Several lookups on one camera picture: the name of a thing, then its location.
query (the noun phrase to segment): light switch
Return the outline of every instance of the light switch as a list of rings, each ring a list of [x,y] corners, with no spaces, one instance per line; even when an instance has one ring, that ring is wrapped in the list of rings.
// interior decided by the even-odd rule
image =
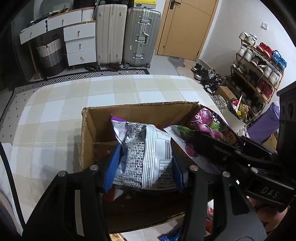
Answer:
[[[268,24],[267,23],[262,23],[262,26],[261,27],[264,28],[265,30],[267,30]]]

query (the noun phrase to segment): blue shoe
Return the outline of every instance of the blue shoe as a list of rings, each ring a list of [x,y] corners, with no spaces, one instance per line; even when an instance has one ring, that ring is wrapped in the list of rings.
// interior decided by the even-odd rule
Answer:
[[[282,71],[284,71],[285,68],[287,67],[287,62],[286,62],[283,58],[280,58],[280,59],[279,59],[279,62],[277,63],[277,66],[278,66]]]
[[[277,50],[275,50],[273,56],[272,56],[270,59],[271,59],[275,64],[277,64],[277,63],[279,62],[280,58],[281,58],[280,53],[279,53]]]

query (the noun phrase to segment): door lock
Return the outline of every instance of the door lock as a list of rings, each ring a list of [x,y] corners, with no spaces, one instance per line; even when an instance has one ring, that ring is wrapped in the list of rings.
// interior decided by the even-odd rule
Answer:
[[[177,2],[177,1],[175,1],[175,0],[172,0],[171,3],[170,3],[170,9],[174,9],[174,4],[179,4],[179,5],[181,5],[180,2]]]

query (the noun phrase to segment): floor mat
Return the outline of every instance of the floor mat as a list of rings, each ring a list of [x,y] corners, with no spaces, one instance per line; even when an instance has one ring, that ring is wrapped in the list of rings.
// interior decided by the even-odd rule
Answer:
[[[123,69],[123,70],[101,70],[93,72],[82,72],[67,74],[58,77],[54,77],[48,80],[41,80],[35,82],[29,82],[27,85],[20,86],[14,89],[10,100],[8,101],[6,108],[0,119],[0,141],[2,143],[13,142],[15,131],[22,114],[22,111],[31,97],[31,95],[43,86],[52,85],[56,83],[86,79],[92,77],[102,76],[114,76],[114,75],[130,75],[130,74],[150,74],[147,69]]]
[[[194,80],[194,74],[191,68],[195,66],[195,61],[176,57],[169,57],[168,61],[175,67],[180,76],[185,76]]]

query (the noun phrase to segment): aluminum suitcase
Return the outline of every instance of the aluminum suitcase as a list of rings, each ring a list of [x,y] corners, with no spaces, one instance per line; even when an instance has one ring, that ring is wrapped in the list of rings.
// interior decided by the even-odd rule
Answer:
[[[98,64],[122,62],[126,12],[127,6],[123,4],[98,6],[96,14],[96,59]]]
[[[161,13],[148,8],[129,8],[123,43],[124,67],[150,68],[159,30]]]

